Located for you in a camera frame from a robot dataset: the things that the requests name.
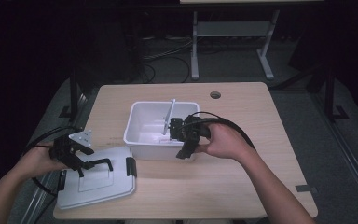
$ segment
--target person's left arm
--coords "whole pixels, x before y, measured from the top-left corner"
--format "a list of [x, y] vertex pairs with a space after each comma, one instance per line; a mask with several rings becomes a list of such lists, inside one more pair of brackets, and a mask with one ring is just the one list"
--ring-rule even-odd
[[29, 178], [65, 169], [48, 155], [48, 147], [34, 147], [0, 180], [0, 223], [7, 223], [11, 207], [22, 184]]

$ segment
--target handheld black device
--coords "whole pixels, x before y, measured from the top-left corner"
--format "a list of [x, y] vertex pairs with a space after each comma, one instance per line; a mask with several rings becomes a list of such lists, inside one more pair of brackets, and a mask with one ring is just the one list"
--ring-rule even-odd
[[[196, 117], [196, 114], [205, 113], [215, 116], [215, 118], [202, 119]], [[178, 159], [190, 158], [191, 154], [194, 153], [201, 137], [211, 137], [211, 131], [206, 126], [206, 123], [221, 123], [226, 124], [227, 126], [233, 128], [238, 133], [241, 134], [243, 139], [251, 146], [255, 148], [251, 139], [248, 135], [234, 122], [223, 119], [215, 114], [209, 112], [197, 112], [187, 116], [185, 121], [179, 118], [172, 118], [170, 123], [170, 135], [172, 139], [177, 139], [178, 141], [184, 142], [182, 149], [176, 155]]]

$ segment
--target person's right arm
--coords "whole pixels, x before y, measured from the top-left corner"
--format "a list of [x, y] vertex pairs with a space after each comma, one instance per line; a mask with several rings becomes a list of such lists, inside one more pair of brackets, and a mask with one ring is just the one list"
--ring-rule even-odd
[[250, 177], [271, 223], [315, 223], [292, 192], [272, 173], [258, 153], [235, 130], [209, 124], [210, 143], [197, 152], [237, 161]]

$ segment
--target wooden table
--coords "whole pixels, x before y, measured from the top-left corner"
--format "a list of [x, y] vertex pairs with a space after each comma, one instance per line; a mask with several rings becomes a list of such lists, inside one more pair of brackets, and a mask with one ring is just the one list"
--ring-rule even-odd
[[[210, 96], [221, 93], [220, 99]], [[137, 101], [196, 102], [242, 127], [277, 177], [315, 217], [317, 208], [306, 185], [277, 109], [263, 83], [197, 83], [103, 86], [89, 116], [94, 149], [124, 146], [131, 105]], [[69, 210], [64, 219], [258, 218], [266, 215], [243, 169], [233, 160], [198, 154], [194, 161], [137, 160], [136, 191], [126, 198]]]

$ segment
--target hand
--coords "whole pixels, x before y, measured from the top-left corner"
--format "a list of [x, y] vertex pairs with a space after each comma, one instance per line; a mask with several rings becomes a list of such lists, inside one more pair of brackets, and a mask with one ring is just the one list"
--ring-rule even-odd
[[211, 156], [224, 159], [238, 160], [240, 154], [249, 150], [254, 151], [234, 129], [224, 124], [207, 124], [211, 131], [210, 143], [199, 145], [196, 152], [205, 152]]
[[19, 180], [26, 180], [51, 171], [66, 169], [63, 163], [50, 158], [48, 150], [51, 146], [51, 143], [41, 143], [38, 147], [32, 148], [10, 170], [10, 173], [16, 175]]

